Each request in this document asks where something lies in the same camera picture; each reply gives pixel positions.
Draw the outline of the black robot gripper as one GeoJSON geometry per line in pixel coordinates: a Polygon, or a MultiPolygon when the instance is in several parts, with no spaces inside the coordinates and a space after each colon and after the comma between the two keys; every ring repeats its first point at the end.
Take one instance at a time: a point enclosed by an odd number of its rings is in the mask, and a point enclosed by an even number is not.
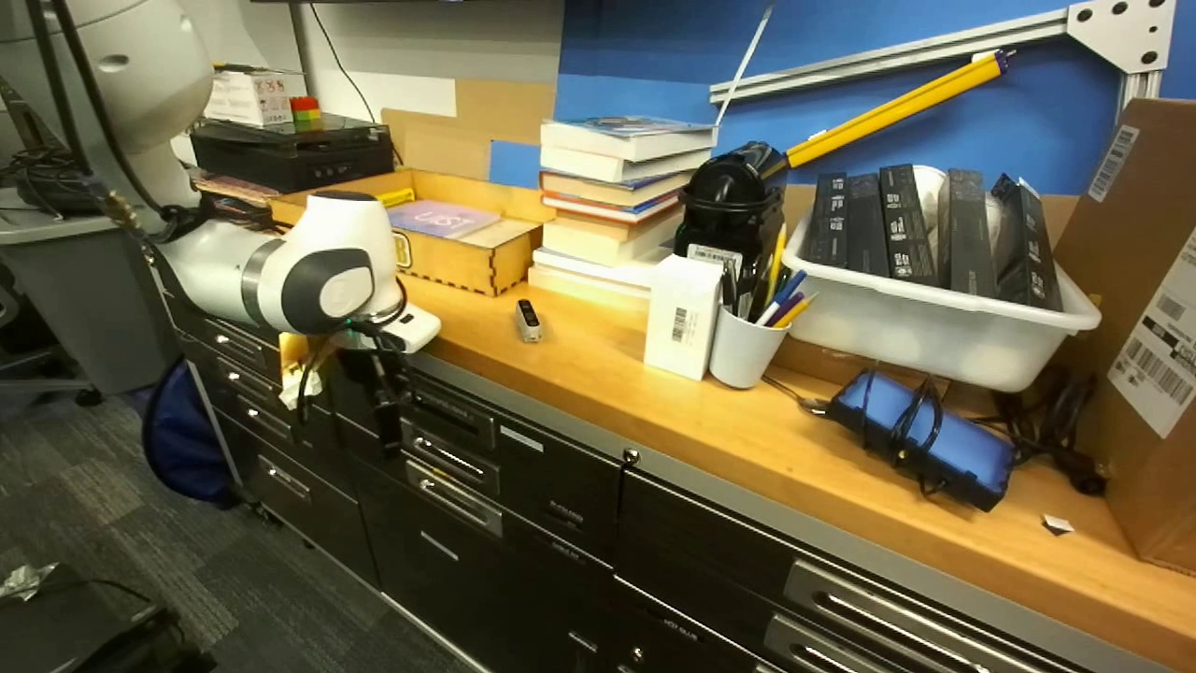
{"type": "Polygon", "coordinates": [[[385,330],[346,334],[338,362],[346,380],[351,413],[377,432],[380,448],[397,448],[404,441],[404,339],[385,330]]]}

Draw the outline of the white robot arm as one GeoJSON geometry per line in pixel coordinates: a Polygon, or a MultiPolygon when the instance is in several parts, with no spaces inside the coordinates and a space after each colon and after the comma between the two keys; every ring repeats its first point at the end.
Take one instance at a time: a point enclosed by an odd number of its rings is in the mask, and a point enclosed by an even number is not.
{"type": "MultiPolygon", "coordinates": [[[[201,118],[213,63],[178,0],[50,0],[77,63],[107,158],[142,201],[189,199],[173,137],[201,118]]],[[[232,221],[173,226],[156,243],[182,295],[216,317],[330,336],[351,352],[422,352],[441,317],[400,280],[397,231],[370,195],[313,190],[287,231],[232,221]]]]}

